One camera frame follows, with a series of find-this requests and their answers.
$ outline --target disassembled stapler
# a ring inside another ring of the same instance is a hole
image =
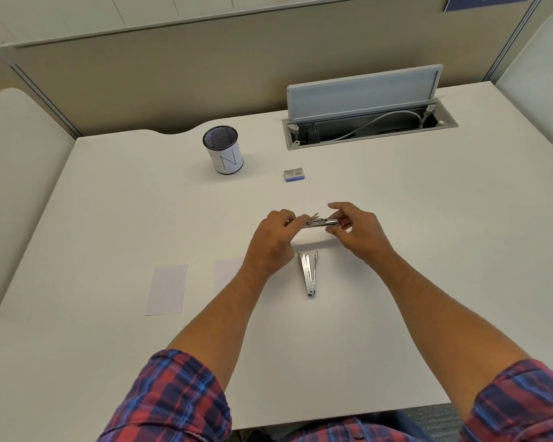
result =
[[[299,253],[299,260],[301,260],[301,267],[303,268],[303,275],[305,276],[305,287],[307,288],[307,295],[309,297],[314,297],[316,295],[317,253],[316,251],[313,269],[311,269],[311,258],[309,254]]]
[[[311,217],[310,221],[303,228],[317,228],[320,226],[341,226],[341,219],[321,219],[319,214]]]

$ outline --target mesh pen holder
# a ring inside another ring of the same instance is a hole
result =
[[[217,126],[203,135],[215,170],[220,174],[235,174],[243,166],[242,154],[237,144],[237,131],[230,126]]]

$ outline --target plaid shirt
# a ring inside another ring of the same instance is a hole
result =
[[[225,442],[228,403],[215,376],[176,350],[151,357],[98,442]],[[313,425],[283,442],[416,442],[360,417]],[[499,374],[479,393],[461,431],[464,442],[553,441],[553,371],[525,360]]]

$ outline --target rolled-up sleeve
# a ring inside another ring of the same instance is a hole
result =
[[[465,441],[553,441],[553,371],[536,360],[510,366],[477,396]]]
[[[214,374],[184,352],[165,350],[141,370],[98,442],[225,442],[231,423]]]

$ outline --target sign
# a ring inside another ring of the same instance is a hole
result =
[[[445,7],[445,12],[449,12],[451,10],[472,9],[474,7],[506,5],[508,3],[525,1],[528,0],[449,0]]]

